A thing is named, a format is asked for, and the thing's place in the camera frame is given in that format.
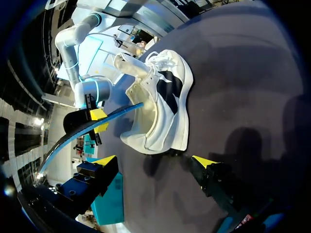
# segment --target person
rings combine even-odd
[[[83,152],[83,147],[78,146],[78,144],[76,144],[76,146],[75,146],[73,149],[74,149],[74,150],[77,150],[77,151],[78,151],[78,154],[82,154],[82,152]]]

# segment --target white robotic arm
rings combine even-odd
[[[108,79],[80,82],[78,58],[74,49],[74,46],[81,44],[88,33],[100,25],[101,21],[99,14],[92,13],[81,23],[60,31],[55,38],[55,45],[62,56],[71,88],[75,93],[77,108],[84,107],[85,94],[91,94],[96,102],[99,102],[107,100],[112,89],[112,83]]]

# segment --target sneaker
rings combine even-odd
[[[149,54],[143,63],[124,53],[118,54],[114,66],[135,77],[126,90],[132,104],[143,102],[135,111],[131,131],[121,140],[144,154],[163,153],[170,148],[186,150],[189,118],[186,99],[193,75],[186,61],[175,51]]]

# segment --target dark gray table surface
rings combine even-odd
[[[195,78],[186,153],[229,163],[256,190],[293,200],[309,161],[311,101],[299,54],[273,13],[260,2],[210,10],[169,33],[141,60],[164,49],[178,52]],[[125,75],[117,83],[107,113],[129,104],[125,90],[133,80]],[[182,158],[151,159],[121,142],[133,116],[110,123],[98,153],[118,156],[129,230],[215,232],[226,213],[205,197]]]

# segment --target ceiling light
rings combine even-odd
[[[42,122],[40,119],[36,118],[35,119],[35,125],[42,125]]]

